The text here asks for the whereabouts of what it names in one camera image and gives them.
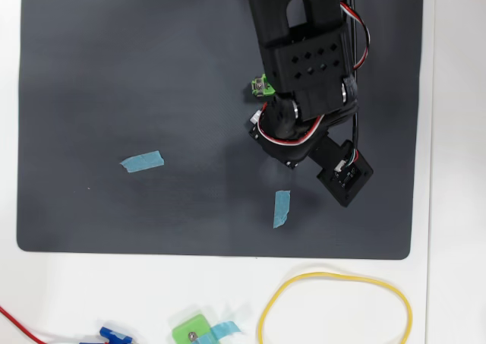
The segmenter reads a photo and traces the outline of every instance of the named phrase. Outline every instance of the blue painter's tape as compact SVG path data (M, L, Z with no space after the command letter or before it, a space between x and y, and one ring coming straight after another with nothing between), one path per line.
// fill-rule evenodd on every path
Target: blue painter's tape
M218 344L218 341L212 333L204 334L201 338L193 341L193 344Z
M289 211L290 191L277 191L275 193L275 213L273 214L274 229L286 223Z
M232 321L226 321L219 323L211 328L211 332L202 335L201 338L196 339L196 344L217 344L220 339L225 336L232 335L234 333L240 333L241 330Z
M141 154L139 156L131 156L120 164L127 169L128 173L133 173L163 166L164 159L160 156L160 152L157 150L156 152Z
M211 333L213 333L216 340L220 340L225 336L240 333L241 330L232 321L226 321L224 323L219 323L218 325L211 328Z

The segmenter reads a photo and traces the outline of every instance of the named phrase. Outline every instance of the green servo bracket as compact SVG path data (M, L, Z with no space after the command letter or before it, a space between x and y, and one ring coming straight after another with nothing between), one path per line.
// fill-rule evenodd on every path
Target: green servo bracket
M251 92L256 97L272 96L275 94L275 90L273 89L272 85L268 83L265 73L263 73L261 77L256 77L254 80L252 80Z
M191 344L196 339L211 332L211 327L203 315L197 315L172 331L177 344Z

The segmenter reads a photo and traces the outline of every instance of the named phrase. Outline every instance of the white table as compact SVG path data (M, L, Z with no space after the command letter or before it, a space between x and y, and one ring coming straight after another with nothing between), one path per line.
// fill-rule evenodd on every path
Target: white table
M197 311L211 323L234 320L245 332L222 342L256 342L257 320L279 284L298 273L328 270L383 278L398 286L414 309L409 342L424 343L434 105L428 342L484 342L481 320L486 319L486 295L482 294L482 301L468 301L484 284L468 283L463 291L466 280L452 276L448 269L464 274L461 264L467 262L466 267L475 265L480 270L484 266L480 258L486 252L481 239L486 209L480 199L484 197L481 182L486 178L473 179L482 172L480 163L486 156L480 137L486 130L481 118L486 108L480 96L486 93L479 88L485 74L474 58L482 39L472 38L484 22L485 7L481 0L453 5L446 1L437 0L436 7L435 0L424 0L412 252L405 260L378 261L21 251L15 241L21 0L0 0L0 305L48 342L96 342L96 332L107 323L133 335L139 344L170 342L172 328ZM467 111L458 109L458 100ZM465 246L461 241L477 244ZM479 273L472 276L481 277ZM310 281L294 286L276 304L267 321L266 342L392 343L405 319L399 300L383 290L349 282ZM451 327L456 330L453 336L447 330ZM0 342L30 341L0 317Z

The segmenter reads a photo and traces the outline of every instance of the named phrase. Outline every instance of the red and white wire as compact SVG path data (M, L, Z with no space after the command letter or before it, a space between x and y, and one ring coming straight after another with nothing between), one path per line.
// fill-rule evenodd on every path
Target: red and white wire
M301 145L301 144L305 143L306 141L308 141L312 137L312 135L315 134L316 130L319 128L320 122L324 118L324 115L318 116L316 118L316 121L312 125L312 128L307 133L305 133L305 135L303 137L300 137L297 140L280 140L280 139L276 139L274 137L271 137L270 135L265 134L265 132L262 130L262 128L260 126L260 119L261 119L266 108L267 108L267 104L265 103L264 107L261 109L261 114L260 114L260 117L258 118L258 121L257 121L258 132L260 133L260 135L262 137L267 139L269 142L277 144L277 145L282 145L284 147L296 147L296 146Z
M33 335L24 325L19 323L15 317L10 315L2 306L0 306L0 314L4 315L7 319L9 319L13 325L15 325L22 333L24 333L30 340L35 342L36 344L46 344L41 339Z
M368 52L370 48L370 41L371 41L371 36L370 36L370 30L368 30L368 27L365 25L364 21L361 19L361 17L349 7L345 2L341 2L341 9L344 11L344 13L348 16L350 16L354 21L359 22L362 26L364 31L366 32L366 48L364 49L363 56L359 60L358 63L355 64L353 67L354 70L360 68L363 63L365 63L366 57L368 57Z

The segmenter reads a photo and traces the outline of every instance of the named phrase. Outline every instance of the black mat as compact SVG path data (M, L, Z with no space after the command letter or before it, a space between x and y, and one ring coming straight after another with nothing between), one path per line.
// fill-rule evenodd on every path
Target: black mat
M422 0L357 0L371 30L348 209L306 160L247 134L261 74L248 0L23 0L17 240L27 251L401 259L408 255ZM351 137L351 125L334 132ZM119 163L159 150L163 167ZM291 190L273 229L275 192Z

